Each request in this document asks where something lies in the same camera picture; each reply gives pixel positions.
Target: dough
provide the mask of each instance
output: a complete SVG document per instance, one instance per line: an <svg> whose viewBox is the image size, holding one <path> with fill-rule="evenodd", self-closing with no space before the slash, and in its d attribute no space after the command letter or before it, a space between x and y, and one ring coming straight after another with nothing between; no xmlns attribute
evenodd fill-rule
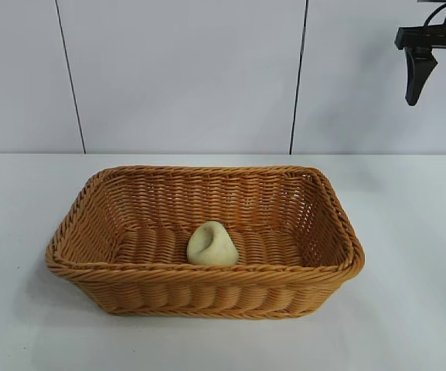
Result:
<svg viewBox="0 0 446 371"><path fill-rule="evenodd" d="M206 222L196 229L186 255L196 265L233 265L239 257L230 235L218 222Z"/></svg>

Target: white table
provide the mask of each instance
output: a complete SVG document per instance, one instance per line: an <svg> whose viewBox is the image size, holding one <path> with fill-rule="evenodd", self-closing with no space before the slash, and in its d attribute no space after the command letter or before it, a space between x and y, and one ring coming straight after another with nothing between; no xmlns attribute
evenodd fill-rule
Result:
<svg viewBox="0 0 446 371"><path fill-rule="evenodd" d="M115 165L320 168L366 266L297 320L122 318L51 275L45 247ZM446 156L0 155L0 370L446 370Z"/></svg>

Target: basket rim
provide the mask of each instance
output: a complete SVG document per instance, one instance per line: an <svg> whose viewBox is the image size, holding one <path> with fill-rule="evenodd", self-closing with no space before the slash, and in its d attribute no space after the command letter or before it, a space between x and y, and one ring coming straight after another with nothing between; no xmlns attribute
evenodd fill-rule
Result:
<svg viewBox="0 0 446 371"><path fill-rule="evenodd" d="M187 174L199 173L200 175L240 173L247 175L258 172L273 171L276 175L287 172L300 173L302 175L311 175L316 185L321 186L319 194L325 198L326 205L331 211L333 220L339 228L342 241L346 245L347 256L340 265L320 266L320 267L302 267L302 266L286 266L272 264L238 264L233 266L199 266L194 264L115 264L107 262L98 263L77 263L64 259L60 254L60 243L65 233L71 225L78 219L81 213L87 208L87 204L92 199L94 189L98 187L108 176L116 176L119 172L177 172ZM80 281L94 281L94 277L101 275L117 275L129 277L134 281L142 279L143 281L157 281L156 273L163 272L163 280L165 281L165 272L172 272L175 277L179 273L183 273L183 281L186 281L192 274L196 280L209 279L209 281L228 281L230 276L234 276L235 280L241 282L243 276L247 277L246 281L258 282L260 276L265 276L267 281L279 280L281 283L287 281L292 284L294 282L306 279L312 282L313 277L318 278L318 282L340 277L344 281L356 276L365 264L365 256L363 249L356 238L351 223L348 220L339 200L329 182L320 170L313 167L304 167L298 165L272 165L272 166L250 166L250 167L195 167L195 166L150 166L150 165L126 165L114 168L106 168L87 180L86 185L79 193L70 211L67 213L64 221L60 224L58 230L51 239L46 249L46 263L49 269L60 276L80 277Z"/></svg>

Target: wicker basket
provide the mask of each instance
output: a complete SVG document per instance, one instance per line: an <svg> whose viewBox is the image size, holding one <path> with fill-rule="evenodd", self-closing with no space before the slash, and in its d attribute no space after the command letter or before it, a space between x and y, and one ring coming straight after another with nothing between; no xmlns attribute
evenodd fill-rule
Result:
<svg viewBox="0 0 446 371"><path fill-rule="evenodd" d="M228 229L238 265L188 264L207 220ZM46 262L110 313L295 318L355 277L364 255L316 169L125 166L87 182Z"/></svg>

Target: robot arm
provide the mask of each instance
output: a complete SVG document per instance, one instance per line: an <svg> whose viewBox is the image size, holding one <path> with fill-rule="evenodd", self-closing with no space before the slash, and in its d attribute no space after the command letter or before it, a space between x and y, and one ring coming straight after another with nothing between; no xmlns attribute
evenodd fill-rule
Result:
<svg viewBox="0 0 446 371"><path fill-rule="evenodd" d="M406 99L410 106L418 102L425 82L437 66L432 49L446 49L446 19L442 25L429 26L433 17L445 8L446 2L429 16L423 26L398 29L394 43L399 50L404 49L407 57Z"/></svg>

